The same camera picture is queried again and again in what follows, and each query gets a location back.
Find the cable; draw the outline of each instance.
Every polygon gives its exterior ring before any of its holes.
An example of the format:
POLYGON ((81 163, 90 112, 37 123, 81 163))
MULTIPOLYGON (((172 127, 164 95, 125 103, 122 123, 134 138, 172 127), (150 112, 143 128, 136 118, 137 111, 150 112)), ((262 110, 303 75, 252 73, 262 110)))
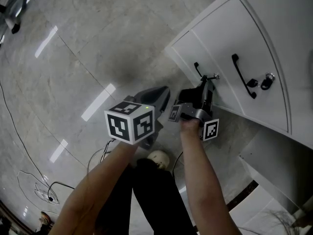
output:
POLYGON ((107 151, 108 151, 108 148, 109 148, 109 144, 110 144, 111 142, 114 142, 115 140, 116 140, 116 139, 111 139, 110 141, 107 142, 106 147, 104 148, 103 154, 102 154, 102 156, 101 156, 101 158, 100 158, 98 164, 100 164, 100 163, 104 160, 104 158, 105 158, 105 156, 106 156, 106 153, 107 153, 107 151))
POLYGON ((57 181, 55 181, 55 182, 53 182, 53 183, 50 185, 50 187, 49 187, 49 189, 48 189, 48 193, 47 193, 47 195, 48 195, 48 198, 49 198, 49 200, 50 200, 50 201, 53 201, 53 198, 51 198, 51 197, 49 196, 49 191, 51 190, 51 187, 52 187, 54 184, 59 184, 59 185, 62 185, 62 186, 65 186, 65 187, 71 188, 71 189, 73 189, 73 190, 75 189, 75 188, 73 188, 72 186, 68 186, 68 185, 63 184, 63 183, 61 183, 61 182, 57 182, 57 181))
MULTIPOLYGON (((34 167, 38 170, 38 172, 39 172, 39 174, 41 175, 41 178, 42 178, 42 180, 43 180, 43 182, 44 182, 44 183, 42 183, 42 182, 41 182, 37 177, 35 177, 33 174, 27 173, 27 172, 24 172, 24 171, 20 170, 20 171, 18 172, 17 176, 16 176, 16 177, 17 177, 17 180, 18 180, 19 187, 20 187, 22 193, 24 194, 25 198, 26 198, 30 203, 32 203, 37 209, 39 209, 40 211, 43 211, 43 210, 41 210, 40 208, 38 208, 32 201, 30 201, 29 198, 27 198, 26 194, 24 193, 24 191, 23 191, 23 189, 22 189, 22 187, 21 187, 21 185, 20 185, 20 181, 19 181, 19 174, 20 174, 20 172, 23 172, 23 173, 25 173, 25 174, 31 175, 31 176, 33 176, 38 182, 40 182, 41 184, 43 184, 45 187, 48 188, 48 192, 47 192, 48 200, 45 200, 44 198, 41 198, 41 199, 44 200, 44 201, 46 201, 46 202, 49 203, 49 204, 52 204, 52 203, 50 203, 50 201, 53 201, 53 198, 49 196, 49 192, 51 191, 52 194, 55 196, 55 200, 56 200, 57 205, 58 205, 60 202, 59 202, 59 200, 58 200, 57 194, 54 192, 53 189, 51 189, 51 187, 52 187, 54 184, 59 184, 59 185, 63 185, 63 186, 65 186, 65 187, 68 187, 68 188, 71 188, 71 189, 75 189, 75 188, 73 188, 73 187, 71 187, 71 186, 68 186, 68 185, 66 185, 66 184, 64 184, 64 183, 57 182, 57 181, 55 181, 55 182, 53 182, 51 185, 49 185, 48 182, 45 180, 43 174, 40 172, 39 168, 36 166, 36 164, 34 163, 34 161, 32 160, 32 158, 30 157, 30 155, 29 155, 29 153, 28 153, 28 151, 27 151, 27 149, 26 149, 26 146, 25 146, 24 142, 22 141, 22 139, 21 139, 21 137, 20 137, 20 135, 19 135, 19 133, 18 133, 18 131, 17 131, 17 129, 16 129, 16 126, 15 126, 15 123, 14 123, 14 120, 13 120, 13 117, 12 117, 12 114, 11 114, 11 112, 10 112, 10 110, 9 110, 9 107, 8 107, 8 105, 7 105, 7 103, 6 103, 6 100, 5 100, 4 90, 3 90, 3 87, 2 87, 1 81, 0 81, 0 87, 1 87, 1 91, 2 91, 2 96, 3 96, 4 104, 5 104, 6 109, 8 110, 8 112, 9 112, 9 114, 10 114, 10 117, 11 117, 11 120, 12 120, 12 123, 13 123, 13 126, 14 126, 14 129, 15 129, 15 131, 16 131, 16 134, 18 135, 18 137, 19 137, 19 139, 20 139, 20 141, 21 141, 21 143, 22 143, 22 145, 23 145, 23 147, 24 147, 24 149, 25 149, 25 151, 26 151, 26 153, 27 153, 29 159, 31 160, 31 162, 32 162, 32 164, 34 165, 34 167)), ((111 140, 109 140, 109 141, 107 142, 107 144, 106 144, 106 146, 105 146, 105 148, 104 148, 104 153, 103 153, 103 155, 101 156, 99 163, 104 159, 104 157, 105 157, 105 155, 106 155, 106 153, 107 153, 107 151, 108 151, 108 147, 109 147, 110 142, 114 142, 115 140, 116 140, 116 139, 111 139, 111 140)), ((103 148, 101 148, 100 150, 97 150, 97 151, 92 155, 91 159, 93 158, 93 156, 94 156, 95 154, 97 154, 97 153, 98 153, 99 151, 101 151, 102 149, 103 149, 103 148)), ((89 169, 89 164, 90 164, 91 159, 90 159, 89 162, 88 162, 87 171, 88 171, 88 169, 89 169)), ((36 183, 35 183, 35 188, 36 188, 36 190, 34 190, 35 194, 36 194, 36 191, 40 192, 40 190, 37 189, 36 183)), ((57 213, 52 212, 52 211, 51 211, 51 212, 50 212, 50 211, 43 211, 43 212, 49 212, 49 213, 53 213, 53 214, 55 214, 55 215, 58 215, 57 213)))
POLYGON ((22 143, 22 145, 23 145, 23 147, 24 147, 24 149, 25 149, 25 151, 26 151, 26 153, 27 153, 29 159, 31 160, 31 162, 33 163, 33 165, 35 166, 35 168, 38 170, 38 172, 39 172, 39 174, 41 175, 41 178, 43 179, 43 181, 45 182, 45 184, 49 187, 49 184, 48 184, 47 181, 45 180, 43 174, 40 172, 39 168, 35 165, 34 161, 33 161, 32 158, 30 157, 30 155, 29 155, 29 153, 28 153, 28 151, 27 151, 27 149, 26 149, 26 146, 25 146, 24 142, 22 141, 22 139, 21 139, 21 137, 20 137, 20 135, 19 135, 19 133, 18 133, 18 131, 17 131, 17 129, 16 129, 16 126, 15 126, 15 123, 14 123, 14 120, 13 120, 13 117, 12 117, 12 114, 11 114, 11 112, 10 112, 10 110, 9 110, 9 107, 8 107, 8 105, 7 105, 7 103, 6 103, 6 100, 5 100, 4 90, 3 90, 3 87, 2 87, 1 81, 0 81, 0 87, 1 87, 1 91, 2 91, 2 96, 3 96, 4 104, 5 104, 6 109, 8 110, 8 112, 9 112, 9 114, 10 114, 10 117, 11 117, 11 120, 12 120, 12 123, 13 123, 13 126, 14 126, 14 129, 15 129, 15 131, 16 131, 16 134, 18 135, 18 137, 19 137, 19 139, 20 139, 20 141, 21 141, 21 143, 22 143))
POLYGON ((25 174, 27 174, 27 175, 31 175, 31 176, 33 176, 36 180, 38 180, 40 183, 42 183, 42 182, 41 182, 38 178, 36 178, 33 174, 20 170, 20 171, 18 172, 16 178, 17 178, 17 180, 18 180, 19 187, 20 187, 22 193, 24 194, 25 198, 26 198, 30 203, 32 203, 38 210, 40 210, 40 211, 42 211, 42 212, 49 212, 49 213, 53 213, 53 214, 55 214, 55 215, 58 215, 57 213, 52 212, 52 211, 50 212, 50 211, 41 210, 41 209, 38 208, 32 201, 30 201, 30 199, 26 196, 25 192, 23 191, 23 189, 22 189, 22 187, 21 187, 21 185, 20 185, 20 181, 19 181, 19 174, 20 174, 20 172, 23 172, 23 173, 25 173, 25 174))
POLYGON ((181 152, 180 155, 176 158, 176 161, 175 161, 174 166, 173 166, 172 176, 173 176, 174 181, 175 181, 174 169, 175 169, 175 166, 176 166, 176 164, 178 162, 178 159, 181 157, 182 153, 183 152, 181 152))
POLYGON ((53 195, 54 199, 56 200, 56 203, 53 202, 53 199, 52 201, 49 200, 49 198, 46 198, 44 196, 45 192, 44 191, 41 191, 40 188, 38 187, 38 184, 35 183, 35 190, 34 190, 34 193, 36 194, 37 197, 39 197, 41 200, 45 201, 46 203, 48 204, 51 204, 51 205, 58 205, 60 203, 60 201, 58 200, 58 197, 56 195, 53 195))

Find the black pants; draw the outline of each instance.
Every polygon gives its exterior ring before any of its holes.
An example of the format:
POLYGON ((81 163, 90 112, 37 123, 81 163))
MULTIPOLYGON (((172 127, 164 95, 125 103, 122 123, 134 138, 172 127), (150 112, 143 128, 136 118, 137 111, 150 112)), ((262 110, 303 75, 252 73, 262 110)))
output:
POLYGON ((148 159, 125 169, 96 220, 96 235, 128 235, 132 189, 155 235, 197 234, 169 171, 148 159))

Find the cabinet door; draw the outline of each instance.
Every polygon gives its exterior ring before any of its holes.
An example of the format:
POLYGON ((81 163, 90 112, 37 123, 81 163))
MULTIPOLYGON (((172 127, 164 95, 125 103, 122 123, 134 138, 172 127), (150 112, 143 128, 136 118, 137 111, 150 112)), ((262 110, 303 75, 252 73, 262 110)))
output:
POLYGON ((214 73, 218 73, 220 79, 212 80, 216 87, 213 95, 214 104, 232 112, 242 114, 241 106, 223 72, 219 70, 209 53, 192 31, 189 31, 173 44, 172 51, 180 57, 177 61, 178 66, 185 72, 188 78, 191 77, 191 80, 194 80, 195 86, 201 83, 201 76, 194 66, 195 62, 199 64, 198 71, 202 76, 207 75, 212 77, 214 73))
POLYGON ((261 32, 242 3, 229 0, 197 24, 193 31, 223 71, 244 115, 265 126, 288 131, 285 100, 275 63, 261 32), (238 68, 246 83, 252 78, 262 83, 267 72, 274 74, 276 79, 270 89, 249 88, 257 94, 253 99, 235 68, 233 54, 239 57, 238 68))
POLYGON ((313 0, 243 2, 252 8, 277 54, 288 91, 291 134, 312 147, 313 0))

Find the white cabinet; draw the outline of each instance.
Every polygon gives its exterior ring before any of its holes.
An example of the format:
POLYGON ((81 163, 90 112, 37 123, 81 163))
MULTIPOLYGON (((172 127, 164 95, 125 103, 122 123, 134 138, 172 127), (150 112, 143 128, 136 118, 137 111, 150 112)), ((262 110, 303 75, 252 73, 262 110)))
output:
POLYGON ((288 131, 287 115, 280 79, 268 46, 257 25, 239 0, 230 0, 213 11, 193 29, 227 77, 244 115, 259 122, 288 131), (263 91, 248 88, 256 93, 252 98, 232 60, 237 54, 239 71, 247 83, 256 79, 260 83, 266 73, 275 76, 272 86, 263 91))
POLYGON ((242 1, 277 55, 287 87, 291 134, 313 146, 313 0, 242 1))
POLYGON ((193 84, 195 86, 200 83, 201 76, 195 69, 194 63, 197 62, 199 64, 198 71, 201 75, 212 77, 214 73, 218 73, 220 79, 212 80, 216 88, 213 94, 214 104, 233 112, 242 113, 241 106, 223 72, 215 65, 209 53, 201 45, 192 31, 189 31, 177 41, 172 46, 172 51, 179 56, 179 66, 184 70, 185 74, 194 78, 193 84))
POLYGON ((166 51, 195 86, 195 62, 220 74, 216 105, 313 148, 312 15, 313 0, 216 0, 166 51), (268 72, 272 86, 248 88, 252 98, 243 81, 262 83, 268 72))

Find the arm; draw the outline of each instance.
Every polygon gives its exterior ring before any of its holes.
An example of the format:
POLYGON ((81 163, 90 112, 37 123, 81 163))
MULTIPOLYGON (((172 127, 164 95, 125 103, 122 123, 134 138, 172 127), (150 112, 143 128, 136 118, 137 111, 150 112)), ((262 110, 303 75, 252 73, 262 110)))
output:
POLYGON ((93 234, 101 208, 136 150, 136 145, 121 142, 89 172, 66 200, 50 234, 93 234))
POLYGON ((201 235, 241 234, 226 207, 220 183, 198 135, 199 121, 181 122, 187 195, 201 235))

